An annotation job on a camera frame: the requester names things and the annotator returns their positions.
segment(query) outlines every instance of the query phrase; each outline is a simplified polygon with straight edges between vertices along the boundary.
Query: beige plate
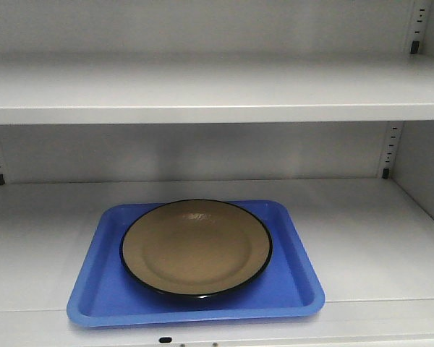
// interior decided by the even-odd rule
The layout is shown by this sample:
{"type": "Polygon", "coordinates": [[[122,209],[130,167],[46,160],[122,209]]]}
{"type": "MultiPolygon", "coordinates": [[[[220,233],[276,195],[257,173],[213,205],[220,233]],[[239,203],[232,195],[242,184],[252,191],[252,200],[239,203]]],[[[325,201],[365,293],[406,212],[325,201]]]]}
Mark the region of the beige plate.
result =
{"type": "Polygon", "coordinates": [[[266,227],[246,210],[215,200],[157,207],[127,230],[123,263],[159,291],[208,296],[260,274],[271,257],[266,227]]]}

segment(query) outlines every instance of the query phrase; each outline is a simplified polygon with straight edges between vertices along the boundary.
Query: shelf surface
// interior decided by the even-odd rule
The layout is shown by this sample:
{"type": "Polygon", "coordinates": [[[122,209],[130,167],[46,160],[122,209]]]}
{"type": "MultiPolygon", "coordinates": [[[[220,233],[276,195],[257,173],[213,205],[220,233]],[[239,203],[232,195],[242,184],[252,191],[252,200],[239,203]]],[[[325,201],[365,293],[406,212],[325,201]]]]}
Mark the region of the shelf surface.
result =
{"type": "Polygon", "coordinates": [[[434,119],[434,58],[0,56],[0,124],[412,119],[434,119]]]}
{"type": "Polygon", "coordinates": [[[0,187],[0,346],[152,345],[161,336],[196,346],[434,339],[434,221],[382,179],[0,187]],[[73,325],[66,304],[103,211],[186,198],[285,205],[325,290],[320,313],[237,324],[73,325]]]}

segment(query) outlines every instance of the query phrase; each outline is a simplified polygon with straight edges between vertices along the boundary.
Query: cabinet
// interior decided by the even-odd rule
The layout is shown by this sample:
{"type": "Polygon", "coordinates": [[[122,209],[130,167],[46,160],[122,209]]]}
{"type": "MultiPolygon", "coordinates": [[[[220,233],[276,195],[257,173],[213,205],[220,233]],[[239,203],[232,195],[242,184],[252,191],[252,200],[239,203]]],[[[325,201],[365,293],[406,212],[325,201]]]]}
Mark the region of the cabinet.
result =
{"type": "Polygon", "coordinates": [[[0,1],[0,183],[0,346],[434,346],[434,1],[0,1]],[[69,322],[101,213],[192,197],[287,206],[320,313],[69,322]]]}

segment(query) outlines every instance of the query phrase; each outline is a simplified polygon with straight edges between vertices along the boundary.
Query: plastic tray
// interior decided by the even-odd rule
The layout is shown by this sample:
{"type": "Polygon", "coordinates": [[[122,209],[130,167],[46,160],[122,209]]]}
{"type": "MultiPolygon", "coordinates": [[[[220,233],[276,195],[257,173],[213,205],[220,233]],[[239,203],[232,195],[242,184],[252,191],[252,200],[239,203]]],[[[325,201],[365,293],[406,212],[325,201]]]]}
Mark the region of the plastic tray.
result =
{"type": "Polygon", "coordinates": [[[288,211],[266,200],[231,202],[255,214],[273,239],[263,273],[246,286],[204,299],[160,294],[124,269],[119,245],[129,226],[161,204],[120,205],[101,217],[67,305],[69,318],[84,327],[299,317],[325,303],[288,211]]]}

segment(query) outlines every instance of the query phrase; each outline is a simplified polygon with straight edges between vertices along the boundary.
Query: black plate rim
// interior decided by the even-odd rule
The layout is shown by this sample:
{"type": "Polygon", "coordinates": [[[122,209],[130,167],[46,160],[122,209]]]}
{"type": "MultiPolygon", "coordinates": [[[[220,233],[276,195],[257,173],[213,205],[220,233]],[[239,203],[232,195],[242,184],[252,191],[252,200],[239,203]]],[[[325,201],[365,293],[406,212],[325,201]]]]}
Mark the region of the black plate rim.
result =
{"type": "Polygon", "coordinates": [[[224,293],[228,293],[230,291],[235,291],[238,288],[241,288],[243,286],[246,286],[249,282],[253,281],[254,279],[256,279],[268,266],[268,263],[271,260],[272,257],[272,253],[273,253],[273,241],[272,241],[272,236],[270,234],[270,231],[268,230],[267,226],[264,224],[264,222],[261,221],[261,219],[259,219],[259,217],[257,217],[254,213],[246,210],[245,208],[235,205],[233,203],[227,202],[227,201],[221,201],[221,200],[215,200],[215,199],[183,199],[183,200],[177,200],[177,201],[172,201],[172,202],[166,202],[164,204],[161,204],[159,206],[156,206],[155,208],[147,211],[146,213],[143,213],[140,217],[138,217],[137,219],[135,219],[132,224],[130,224],[129,228],[127,228],[127,230],[125,231],[124,235],[122,236],[121,239],[121,244],[119,247],[119,255],[121,257],[121,263],[124,266],[124,269],[137,281],[140,282],[141,284],[143,284],[145,287],[149,288],[149,289],[153,289],[154,291],[160,293],[160,294],[167,294],[167,295],[172,295],[172,296],[181,296],[181,297],[188,297],[188,298],[196,298],[196,299],[203,299],[203,298],[208,298],[210,296],[216,296],[216,295],[220,295],[220,294],[224,294],[224,293]],[[240,210],[245,211],[246,213],[249,213],[253,218],[255,218],[255,220],[257,222],[259,222],[261,224],[261,226],[264,228],[265,230],[265,234],[267,235],[267,239],[268,239],[268,253],[267,253],[267,258],[265,259],[265,262],[262,264],[262,266],[259,268],[259,270],[254,273],[254,275],[252,275],[251,277],[249,277],[247,280],[233,286],[227,289],[224,289],[222,291],[215,291],[212,293],[205,293],[205,294],[183,294],[183,293],[174,293],[173,291],[165,291],[163,289],[160,288],[156,288],[155,286],[152,286],[146,282],[144,282],[143,280],[141,280],[140,278],[138,278],[128,267],[127,263],[125,262],[124,259],[124,253],[122,251],[123,246],[124,246],[124,240],[125,240],[125,236],[127,235],[127,233],[129,232],[129,230],[131,229],[131,227],[141,218],[143,218],[145,215],[147,215],[148,213],[153,212],[154,210],[157,210],[160,207],[163,206],[167,206],[167,205],[172,205],[172,204],[176,204],[178,202],[185,202],[185,201],[211,201],[211,202],[220,202],[222,204],[227,204],[227,205],[231,205],[233,207],[237,207],[240,210]]]}

